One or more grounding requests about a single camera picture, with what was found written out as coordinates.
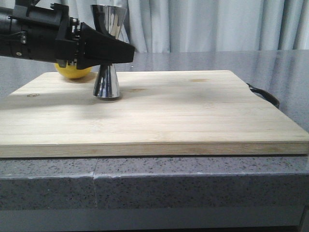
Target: cutting board edge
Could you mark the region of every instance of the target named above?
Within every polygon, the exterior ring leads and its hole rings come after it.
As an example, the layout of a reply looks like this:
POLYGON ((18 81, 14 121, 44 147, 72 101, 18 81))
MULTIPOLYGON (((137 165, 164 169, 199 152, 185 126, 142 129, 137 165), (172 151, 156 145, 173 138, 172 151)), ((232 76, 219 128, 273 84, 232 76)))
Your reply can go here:
POLYGON ((141 143, 1 146, 0 158, 76 158, 119 156, 234 156, 234 155, 307 155, 309 142, 286 142, 281 147, 271 142, 260 143, 141 143))

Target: wood grain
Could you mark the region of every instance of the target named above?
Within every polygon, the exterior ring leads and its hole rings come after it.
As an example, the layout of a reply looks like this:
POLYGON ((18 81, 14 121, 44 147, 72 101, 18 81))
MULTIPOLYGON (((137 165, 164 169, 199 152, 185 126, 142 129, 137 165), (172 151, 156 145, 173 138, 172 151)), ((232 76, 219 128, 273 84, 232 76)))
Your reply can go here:
POLYGON ((309 135, 230 71, 120 72, 122 98, 92 96, 95 73, 45 73, 0 104, 0 158, 307 154, 309 135))

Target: curtain fold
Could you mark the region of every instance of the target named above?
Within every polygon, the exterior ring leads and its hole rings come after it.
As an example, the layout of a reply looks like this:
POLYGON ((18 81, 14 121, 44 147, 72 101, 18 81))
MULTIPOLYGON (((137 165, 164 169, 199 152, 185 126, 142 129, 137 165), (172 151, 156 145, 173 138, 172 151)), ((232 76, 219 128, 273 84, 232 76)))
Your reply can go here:
MULTIPOLYGON (((119 39, 137 52, 309 49, 309 0, 41 0, 94 27, 91 4, 128 9, 119 39)), ((13 8, 13 0, 0 0, 13 8)))

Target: metal jigger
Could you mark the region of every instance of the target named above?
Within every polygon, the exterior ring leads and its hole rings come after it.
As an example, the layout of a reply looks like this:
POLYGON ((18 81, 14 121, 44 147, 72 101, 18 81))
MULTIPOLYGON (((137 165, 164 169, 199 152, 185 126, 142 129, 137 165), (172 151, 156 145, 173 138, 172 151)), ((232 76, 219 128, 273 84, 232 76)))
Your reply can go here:
MULTIPOLYGON (((126 16, 126 9, 117 6, 91 5, 96 30, 118 39, 126 16)), ((93 95, 105 100, 120 97, 116 69, 113 64, 101 65, 93 95)))

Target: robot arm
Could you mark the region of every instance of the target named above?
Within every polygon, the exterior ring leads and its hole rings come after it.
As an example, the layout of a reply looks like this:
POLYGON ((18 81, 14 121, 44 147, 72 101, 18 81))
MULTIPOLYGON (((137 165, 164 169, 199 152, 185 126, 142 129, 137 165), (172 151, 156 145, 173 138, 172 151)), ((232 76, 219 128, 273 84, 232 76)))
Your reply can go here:
POLYGON ((69 7, 40 0, 16 0, 14 9, 0 7, 0 56, 58 63, 77 69, 133 61, 135 48, 108 33, 69 17, 69 7))

